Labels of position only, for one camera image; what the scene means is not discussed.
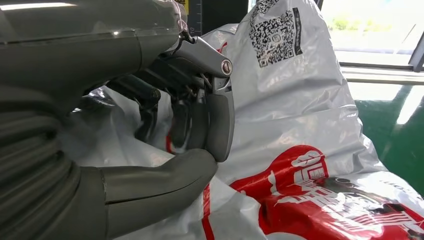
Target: green floor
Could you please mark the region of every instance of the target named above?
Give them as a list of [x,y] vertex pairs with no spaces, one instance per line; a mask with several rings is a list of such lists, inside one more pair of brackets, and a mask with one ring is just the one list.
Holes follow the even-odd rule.
[[349,87],[380,160],[424,196],[424,86],[350,82]]

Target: window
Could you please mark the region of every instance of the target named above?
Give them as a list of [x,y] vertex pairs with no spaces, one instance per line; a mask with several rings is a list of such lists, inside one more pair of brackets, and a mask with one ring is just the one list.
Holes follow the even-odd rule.
[[424,32],[424,0],[324,0],[340,62],[407,66]]

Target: package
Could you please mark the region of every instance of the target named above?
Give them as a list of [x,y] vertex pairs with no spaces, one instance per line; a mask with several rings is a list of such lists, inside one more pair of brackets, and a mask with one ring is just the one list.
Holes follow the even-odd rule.
[[[119,240],[424,239],[423,198],[387,171],[362,134],[313,0],[260,0],[239,25],[203,38],[233,63],[235,129],[229,158],[184,212]],[[95,165],[157,166],[170,158],[130,140],[137,127],[131,101],[118,102],[120,97],[107,91],[115,105],[99,115],[107,128],[94,129],[92,142],[97,146],[105,141],[104,132],[115,131],[107,141],[123,154],[109,157],[102,143]],[[161,119],[169,122],[169,99],[161,104]],[[116,133],[116,119],[127,130]],[[123,127],[124,119],[133,120]],[[88,125],[87,118],[79,121]],[[165,150],[169,124],[158,128],[152,144]],[[126,142],[118,145],[121,139]],[[137,163],[136,154],[143,160]]]

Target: robotic hand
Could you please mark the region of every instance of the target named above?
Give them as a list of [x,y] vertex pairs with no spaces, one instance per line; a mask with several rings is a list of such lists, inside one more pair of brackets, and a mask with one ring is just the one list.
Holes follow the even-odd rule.
[[[187,34],[174,1],[0,0],[0,10],[0,239],[112,239],[199,196],[230,150],[232,65]],[[172,141],[191,150],[155,168],[77,166],[56,133],[105,84],[139,103],[141,140],[167,91]]]

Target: bolt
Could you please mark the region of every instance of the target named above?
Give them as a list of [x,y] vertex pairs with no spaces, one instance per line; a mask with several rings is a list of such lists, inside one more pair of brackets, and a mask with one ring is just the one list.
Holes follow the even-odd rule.
[[233,72],[233,65],[231,64],[230,60],[225,59],[224,61],[222,61],[221,69],[225,75],[230,75],[231,72]]

